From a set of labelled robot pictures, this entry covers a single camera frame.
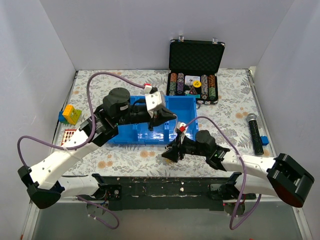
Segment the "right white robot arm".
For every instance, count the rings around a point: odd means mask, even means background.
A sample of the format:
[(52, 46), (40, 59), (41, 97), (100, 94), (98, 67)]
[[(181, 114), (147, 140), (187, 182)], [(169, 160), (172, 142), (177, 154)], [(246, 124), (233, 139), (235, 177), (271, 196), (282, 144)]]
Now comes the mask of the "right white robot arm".
[(161, 156), (176, 163), (185, 155), (205, 157), (205, 162), (214, 170), (232, 173), (227, 182), (216, 189), (224, 200), (237, 199), (243, 194), (261, 194), (301, 208), (315, 181), (288, 154), (281, 153), (275, 158), (239, 156), (216, 144), (207, 130), (198, 131), (194, 140), (179, 131)]

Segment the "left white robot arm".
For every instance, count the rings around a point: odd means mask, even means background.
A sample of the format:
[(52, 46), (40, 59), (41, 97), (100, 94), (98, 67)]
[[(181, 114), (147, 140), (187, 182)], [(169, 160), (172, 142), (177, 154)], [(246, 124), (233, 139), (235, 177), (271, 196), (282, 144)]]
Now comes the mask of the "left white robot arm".
[(127, 89), (114, 88), (61, 150), (54, 151), (33, 166), (20, 167), (18, 175), (31, 201), (39, 209), (46, 209), (61, 198), (78, 195), (101, 200), (107, 191), (100, 175), (65, 176), (65, 172), (117, 136), (119, 126), (147, 123), (151, 131), (177, 119), (177, 115), (166, 108), (165, 98), (158, 91), (146, 94), (140, 104), (131, 104)]

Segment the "blue plastic divided bin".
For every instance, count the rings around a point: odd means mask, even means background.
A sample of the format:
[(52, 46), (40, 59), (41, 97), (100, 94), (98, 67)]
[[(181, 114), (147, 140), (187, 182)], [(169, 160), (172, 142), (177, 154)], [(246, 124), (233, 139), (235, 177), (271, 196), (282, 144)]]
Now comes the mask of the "blue plastic divided bin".
[(120, 125), (118, 135), (107, 143), (114, 145), (167, 145), (177, 133), (176, 122), (189, 123), (197, 116), (196, 99), (191, 96), (165, 96), (165, 109), (157, 113), (156, 122)]

